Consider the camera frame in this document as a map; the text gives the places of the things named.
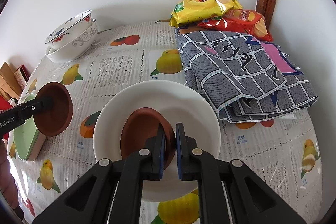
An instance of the gray checkered cloth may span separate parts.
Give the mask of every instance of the gray checkered cloth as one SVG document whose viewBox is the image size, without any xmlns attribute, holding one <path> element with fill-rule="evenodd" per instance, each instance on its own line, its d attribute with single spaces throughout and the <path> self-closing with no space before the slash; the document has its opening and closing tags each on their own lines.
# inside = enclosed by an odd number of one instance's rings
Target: gray checkered cloth
<svg viewBox="0 0 336 224">
<path fill-rule="evenodd" d="M 219 119 L 266 121 L 318 98 L 300 68 L 273 43 L 245 33 L 180 35 L 177 29 L 176 39 L 186 85 L 208 100 Z"/>
</svg>

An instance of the white bowl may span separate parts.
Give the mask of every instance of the white bowl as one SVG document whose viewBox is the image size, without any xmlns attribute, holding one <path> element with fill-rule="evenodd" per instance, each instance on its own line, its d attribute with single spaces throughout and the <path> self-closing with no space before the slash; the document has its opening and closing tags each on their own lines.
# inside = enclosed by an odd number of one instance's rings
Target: white bowl
<svg viewBox="0 0 336 224">
<path fill-rule="evenodd" d="M 82 56 L 89 49 L 98 33 L 97 23 L 94 21 L 91 24 L 87 30 L 60 49 L 55 51 L 48 46 L 45 52 L 46 57 L 54 63 L 64 63 Z"/>
<path fill-rule="evenodd" d="M 79 13 L 68 19 L 54 30 L 44 41 L 45 44 L 58 50 L 78 35 L 84 32 L 91 24 L 91 10 Z"/>
<path fill-rule="evenodd" d="M 115 95 L 103 108 L 95 125 L 93 150 L 96 160 L 121 160 L 120 137 L 127 118 L 141 107 L 151 107 L 164 116 L 175 131 L 182 122 L 186 136 L 218 158 L 221 130 L 214 110 L 196 91 L 182 84 L 152 80 L 131 85 Z M 176 153 L 161 181 L 144 181 L 142 198 L 160 202 L 179 198 L 197 188 L 197 181 L 181 181 Z"/>
</svg>

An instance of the terracotta saucer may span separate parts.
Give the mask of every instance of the terracotta saucer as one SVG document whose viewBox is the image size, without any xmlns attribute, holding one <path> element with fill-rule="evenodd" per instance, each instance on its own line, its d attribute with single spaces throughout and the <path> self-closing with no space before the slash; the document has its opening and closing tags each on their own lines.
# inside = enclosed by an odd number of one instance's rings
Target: terracotta saucer
<svg viewBox="0 0 336 224">
<path fill-rule="evenodd" d="M 167 168 L 173 160 L 176 150 L 174 130 L 159 112 L 149 107 L 137 109 L 125 122 L 120 139 L 122 158 L 125 159 L 134 151 L 144 148 L 146 140 L 156 136 L 159 123 L 162 124 L 166 135 L 164 169 Z"/>
<path fill-rule="evenodd" d="M 37 129 L 47 137 L 62 133 L 70 124 L 73 114 L 73 104 L 67 88 L 57 82 L 44 85 L 36 98 L 51 96 L 53 107 L 34 115 Z"/>
</svg>

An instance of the orange fruit print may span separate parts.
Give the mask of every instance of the orange fruit print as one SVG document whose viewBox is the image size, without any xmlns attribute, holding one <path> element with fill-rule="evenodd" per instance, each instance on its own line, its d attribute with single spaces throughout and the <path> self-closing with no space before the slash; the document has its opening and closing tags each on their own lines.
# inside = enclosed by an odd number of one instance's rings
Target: orange fruit print
<svg viewBox="0 0 336 224">
<path fill-rule="evenodd" d="M 95 130 L 95 125 L 98 119 L 100 111 L 97 111 L 90 116 L 86 117 L 81 123 L 79 128 L 79 133 L 84 138 L 93 138 L 93 132 Z"/>
<path fill-rule="evenodd" d="M 241 123 L 235 123 L 236 127 L 239 129 L 249 129 L 252 126 L 254 126 L 257 122 L 241 122 Z M 274 124 L 274 119 L 268 120 L 268 121 L 262 121 L 260 122 L 264 127 L 271 127 Z"/>
<path fill-rule="evenodd" d="M 119 46 L 122 44 L 135 45 L 139 42 L 139 40 L 140 40 L 140 36 L 138 36 L 137 34 L 134 34 L 134 35 L 130 35 L 129 37 L 121 37 L 116 40 L 113 40 L 110 43 L 110 45 L 111 46 Z"/>
</svg>

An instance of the finger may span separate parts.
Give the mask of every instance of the finger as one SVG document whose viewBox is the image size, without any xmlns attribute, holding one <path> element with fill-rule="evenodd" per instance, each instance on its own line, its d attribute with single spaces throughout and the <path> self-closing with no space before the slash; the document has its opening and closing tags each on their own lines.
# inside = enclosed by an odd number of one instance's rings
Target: finger
<svg viewBox="0 0 336 224">
<path fill-rule="evenodd" d="M 11 164 L 9 163 L 9 160 L 5 160 L 0 165 L 0 190 L 2 192 L 6 190 L 11 179 L 14 179 L 11 174 Z"/>
<path fill-rule="evenodd" d="M 7 159 L 7 149 L 2 139 L 0 139 L 0 164 Z"/>
<path fill-rule="evenodd" d="M 6 198 L 8 204 L 15 209 L 18 205 L 18 196 L 17 196 L 17 187 L 14 181 L 14 178 L 10 180 L 10 183 L 6 190 L 3 192 L 4 197 Z"/>
</svg>

